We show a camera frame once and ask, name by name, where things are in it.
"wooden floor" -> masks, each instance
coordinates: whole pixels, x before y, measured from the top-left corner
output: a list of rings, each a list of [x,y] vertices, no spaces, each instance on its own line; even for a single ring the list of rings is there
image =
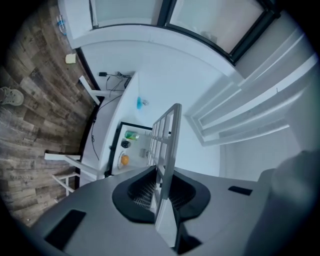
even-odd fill
[[[11,214],[31,226],[65,197],[52,174],[74,171],[45,151],[77,154],[94,102],[79,84],[86,72],[57,26],[56,0],[45,2],[22,25],[0,67],[0,87],[18,89],[22,106],[0,105],[0,193]]]

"black slot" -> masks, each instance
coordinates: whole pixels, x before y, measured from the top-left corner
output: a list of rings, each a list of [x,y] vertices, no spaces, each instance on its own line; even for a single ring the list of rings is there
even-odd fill
[[[71,210],[48,234],[45,240],[59,250],[63,250],[85,217],[86,213],[79,210]]]
[[[243,187],[239,187],[239,186],[231,186],[228,188],[228,190],[242,194],[242,195],[246,195],[246,196],[250,196],[251,192],[252,192],[252,189],[243,188]]]

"sneaker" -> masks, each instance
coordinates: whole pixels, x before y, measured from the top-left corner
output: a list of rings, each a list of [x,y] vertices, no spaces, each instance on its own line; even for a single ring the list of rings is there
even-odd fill
[[[1,105],[10,104],[13,106],[20,106],[24,102],[24,95],[20,91],[9,89],[8,87],[2,87],[0,90],[4,93]]]

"black vent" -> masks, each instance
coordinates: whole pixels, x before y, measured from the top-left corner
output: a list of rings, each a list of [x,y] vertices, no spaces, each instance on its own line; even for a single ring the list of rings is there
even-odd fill
[[[152,171],[132,183],[128,189],[128,196],[132,201],[148,210],[151,207],[152,196],[156,189],[156,176],[157,173]]]
[[[172,206],[178,211],[182,206],[189,203],[196,195],[195,188],[176,175],[173,175],[169,199]]]

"bottle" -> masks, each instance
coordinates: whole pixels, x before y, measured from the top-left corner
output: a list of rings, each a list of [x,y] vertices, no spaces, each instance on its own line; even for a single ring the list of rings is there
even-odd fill
[[[134,131],[127,130],[124,134],[124,137],[128,140],[136,141],[139,139],[139,134]]]
[[[57,24],[58,24],[58,26],[59,26],[60,32],[61,32],[64,36],[66,36],[66,35],[67,35],[67,30],[66,30],[65,22],[64,22],[64,20],[62,19],[62,15],[59,15],[59,16],[56,17],[56,22],[57,22]]]

